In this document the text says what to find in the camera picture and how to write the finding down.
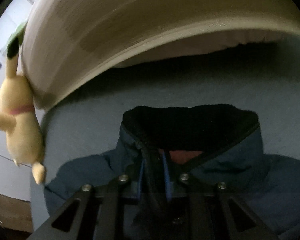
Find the dark navy puffer jacket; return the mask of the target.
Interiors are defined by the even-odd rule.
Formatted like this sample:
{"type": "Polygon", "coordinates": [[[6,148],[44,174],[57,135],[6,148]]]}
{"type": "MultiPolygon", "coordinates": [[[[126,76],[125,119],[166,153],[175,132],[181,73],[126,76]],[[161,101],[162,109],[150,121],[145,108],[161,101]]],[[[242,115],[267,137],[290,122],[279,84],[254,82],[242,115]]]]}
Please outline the dark navy puffer jacket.
{"type": "Polygon", "coordinates": [[[138,239],[172,239],[165,181],[183,173],[225,182],[277,239],[300,239],[300,160],[266,154],[258,115],[226,104],[126,111],[117,146],[63,164],[44,197],[53,214],[82,185],[126,174],[139,184],[138,239]]]}

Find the grey bed sheet mattress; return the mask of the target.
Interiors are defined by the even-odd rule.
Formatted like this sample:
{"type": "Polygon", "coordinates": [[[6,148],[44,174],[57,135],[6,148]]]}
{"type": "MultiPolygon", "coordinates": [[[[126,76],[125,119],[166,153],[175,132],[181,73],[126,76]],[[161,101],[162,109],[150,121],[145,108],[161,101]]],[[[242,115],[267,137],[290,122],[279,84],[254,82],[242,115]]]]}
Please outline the grey bed sheet mattress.
{"type": "Polygon", "coordinates": [[[221,104],[258,115],[266,154],[300,160],[300,37],[112,68],[71,93],[42,120],[47,179],[31,187],[34,228],[50,215],[44,187],[63,164],[113,150],[126,111],[221,104]]]}

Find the white wardrobe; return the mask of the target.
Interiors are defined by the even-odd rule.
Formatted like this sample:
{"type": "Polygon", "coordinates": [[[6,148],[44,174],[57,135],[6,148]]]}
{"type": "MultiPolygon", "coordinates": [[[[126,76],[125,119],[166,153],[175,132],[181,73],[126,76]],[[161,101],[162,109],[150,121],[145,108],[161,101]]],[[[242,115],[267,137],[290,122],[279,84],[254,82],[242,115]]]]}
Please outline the white wardrobe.
{"type": "MultiPolygon", "coordinates": [[[[6,44],[12,33],[25,22],[35,0],[4,0],[0,5],[0,86],[5,77],[6,44]]],[[[15,166],[6,147],[5,133],[0,131],[0,194],[30,201],[31,168],[15,166]]]]}

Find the yellow plush toy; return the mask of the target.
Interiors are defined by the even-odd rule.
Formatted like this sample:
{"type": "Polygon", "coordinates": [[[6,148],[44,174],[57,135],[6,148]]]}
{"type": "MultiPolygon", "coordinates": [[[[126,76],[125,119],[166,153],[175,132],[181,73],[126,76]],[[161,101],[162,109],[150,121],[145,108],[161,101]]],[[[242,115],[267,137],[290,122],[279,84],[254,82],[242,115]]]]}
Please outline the yellow plush toy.
{"type": "Polygon", "coordinates": [[[45,180],[43,137],[36,117],[32,89],[17,73],[19,38],[8,45],[5,79],[0,87],[0,130],[6,134],[7,150],[16,166],[28,164],[37,184],[45,180]]]}

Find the beige wooden headboard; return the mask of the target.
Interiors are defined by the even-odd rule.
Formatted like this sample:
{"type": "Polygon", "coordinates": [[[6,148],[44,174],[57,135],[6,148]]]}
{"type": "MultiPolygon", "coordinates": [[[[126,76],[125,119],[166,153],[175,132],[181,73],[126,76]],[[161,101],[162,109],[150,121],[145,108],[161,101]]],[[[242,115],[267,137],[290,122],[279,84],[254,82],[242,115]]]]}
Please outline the beige wooden headboard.
{"type": "Polygon", "coordinates": [[[292,0],[36,0],[21,64],[48,110],[111,67],[232,30],[300,36],[300,11],[292,0]]]}

